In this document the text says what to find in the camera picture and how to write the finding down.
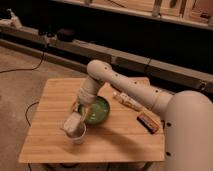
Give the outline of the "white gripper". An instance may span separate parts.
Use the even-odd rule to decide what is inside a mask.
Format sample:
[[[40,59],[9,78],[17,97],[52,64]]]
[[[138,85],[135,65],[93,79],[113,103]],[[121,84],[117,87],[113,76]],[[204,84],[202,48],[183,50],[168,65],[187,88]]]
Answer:
[[[90,112],[90,105],[95,101],[101,88],[101,83],[93,78],[86,78],[77,92],[77,101],[84,105],[81,107],[81,123],[84,123]],[[79,112],[80,104],[74,102],[71,112]]]

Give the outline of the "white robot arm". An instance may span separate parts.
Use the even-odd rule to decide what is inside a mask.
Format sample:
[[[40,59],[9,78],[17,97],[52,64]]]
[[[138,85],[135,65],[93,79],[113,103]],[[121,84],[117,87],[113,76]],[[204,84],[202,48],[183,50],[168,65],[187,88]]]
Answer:
[[[92,60],[77,101],[91,105],[110,83],[165,121],[165,171],[213,171],[213,101],[197,91],[171,94],[115,72],[110,64]]]

